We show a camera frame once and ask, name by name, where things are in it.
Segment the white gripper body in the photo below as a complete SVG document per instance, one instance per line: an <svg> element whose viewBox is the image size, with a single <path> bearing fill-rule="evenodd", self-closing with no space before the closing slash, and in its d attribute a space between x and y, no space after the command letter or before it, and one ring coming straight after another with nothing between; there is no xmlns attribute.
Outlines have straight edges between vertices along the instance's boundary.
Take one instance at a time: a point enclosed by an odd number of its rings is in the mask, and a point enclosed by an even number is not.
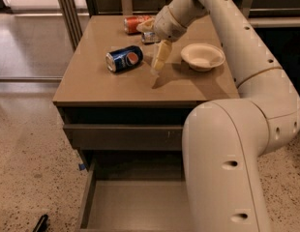
<svg viewBox="0 0 300 232"><path fill-rule="evenodd" d="M154 33L161 40L178 41L187 31L172 15L168 6L164 6L155 17Z"/></svg>

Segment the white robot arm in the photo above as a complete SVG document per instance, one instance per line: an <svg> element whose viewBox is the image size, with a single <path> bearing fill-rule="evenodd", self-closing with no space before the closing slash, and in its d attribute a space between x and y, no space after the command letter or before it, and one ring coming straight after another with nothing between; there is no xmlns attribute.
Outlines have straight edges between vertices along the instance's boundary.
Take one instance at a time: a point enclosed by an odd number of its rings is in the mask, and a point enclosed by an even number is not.
<svg viewBox="0 0 300 232"><path fill-rule="evenodd" d="M260 155L300 131L300 98L280 63L232 0L172 0L140 25L161 40L152 70L198 17L210 15L239 92L187 117L182 153L195 232L271 232L258 175Z"/></svg>

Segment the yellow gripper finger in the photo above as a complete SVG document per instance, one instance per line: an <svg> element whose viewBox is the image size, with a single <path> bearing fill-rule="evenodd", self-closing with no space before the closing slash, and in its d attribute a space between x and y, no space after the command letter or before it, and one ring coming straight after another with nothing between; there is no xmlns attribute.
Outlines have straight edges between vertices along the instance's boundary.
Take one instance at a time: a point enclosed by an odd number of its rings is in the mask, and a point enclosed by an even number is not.
<svg viewBox="0 0 300 232"><path fill-rule="evenodd" d="M154 22L155 22L155 18L150 17L150 18L146 19L145 21L139 23L136 27L136 30L141 33L153 32L154 31L154 29L153 29Z"/></svg>
<svg viewBox="0 0 300 232"><path fill-rule="evenodd" d="M172 50L172 42L168 40L161 40L154 44L153 59L151 68L153 72L160 72L165 66L165 62Z"/></svg>

